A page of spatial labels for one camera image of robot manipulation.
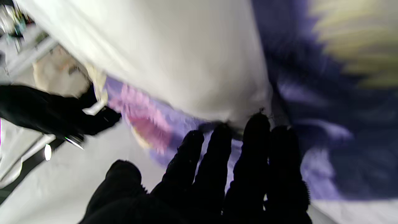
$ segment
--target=white surface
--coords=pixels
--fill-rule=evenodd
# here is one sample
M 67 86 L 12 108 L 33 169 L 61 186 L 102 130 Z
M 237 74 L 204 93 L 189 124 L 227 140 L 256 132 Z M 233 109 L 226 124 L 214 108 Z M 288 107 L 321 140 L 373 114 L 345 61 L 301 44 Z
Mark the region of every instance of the white surface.
M 243 127 L 271 109 L 249 0 L 17 0 L 79 61 L 173 107 Z
M 0 223 L 77 223 L 91 195 L 117 159 L 133 162 L 149 190 L 164 173 L 139 147 L 124 122 L 97 137 L 88 136 L 84 149 L 63 144 L 50 161 L 34 169 L 0 206 Z

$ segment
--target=white fabric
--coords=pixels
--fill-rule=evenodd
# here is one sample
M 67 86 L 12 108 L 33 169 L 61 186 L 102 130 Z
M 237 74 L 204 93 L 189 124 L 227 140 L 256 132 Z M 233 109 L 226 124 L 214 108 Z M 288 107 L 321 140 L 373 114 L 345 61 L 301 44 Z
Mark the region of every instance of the white fabric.
M 271 89 L 249 0 L 17 0 L 74 57 L 186 113 L 243 126 Z

